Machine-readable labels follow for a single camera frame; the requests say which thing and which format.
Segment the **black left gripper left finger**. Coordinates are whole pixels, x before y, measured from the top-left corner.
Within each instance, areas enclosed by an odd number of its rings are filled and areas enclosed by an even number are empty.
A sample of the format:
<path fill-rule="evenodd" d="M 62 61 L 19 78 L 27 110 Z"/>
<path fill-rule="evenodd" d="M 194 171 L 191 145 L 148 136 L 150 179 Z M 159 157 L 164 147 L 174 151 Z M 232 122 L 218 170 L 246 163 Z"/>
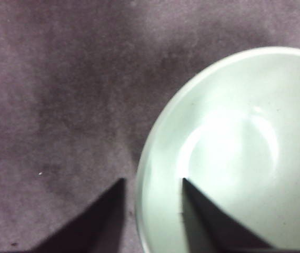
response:
<path fill-rule="evenodd" d="M 30 252 L 118 252 L 125 220 L 125 185 L 126 180 L 119 178 Z"/>

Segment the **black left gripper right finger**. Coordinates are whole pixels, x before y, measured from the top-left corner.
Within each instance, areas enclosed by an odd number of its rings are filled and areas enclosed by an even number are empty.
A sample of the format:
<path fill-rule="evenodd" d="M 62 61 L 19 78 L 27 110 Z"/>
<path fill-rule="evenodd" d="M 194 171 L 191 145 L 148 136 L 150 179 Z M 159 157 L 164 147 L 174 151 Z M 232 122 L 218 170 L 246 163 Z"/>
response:
<path fill-rule="evenodd" d="M 190 252 L 279 252 L 182 179 L 182 216 Z"/>

